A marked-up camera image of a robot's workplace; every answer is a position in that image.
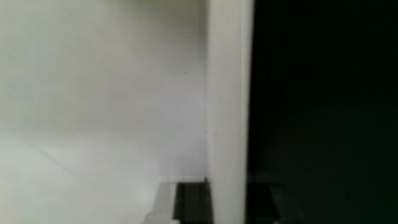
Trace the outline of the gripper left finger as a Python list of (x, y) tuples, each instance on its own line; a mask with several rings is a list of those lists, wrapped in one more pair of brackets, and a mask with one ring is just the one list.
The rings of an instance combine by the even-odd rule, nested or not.
[(159, 185), (153, 209), (143, 224), (214, 224), (212, 189), (207, 179)]

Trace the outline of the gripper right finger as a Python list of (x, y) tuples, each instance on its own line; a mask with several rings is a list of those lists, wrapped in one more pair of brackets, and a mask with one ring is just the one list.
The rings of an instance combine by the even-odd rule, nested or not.
[(281, 212), (267, 183), (247, 185), (247, 224), (276, 224)]

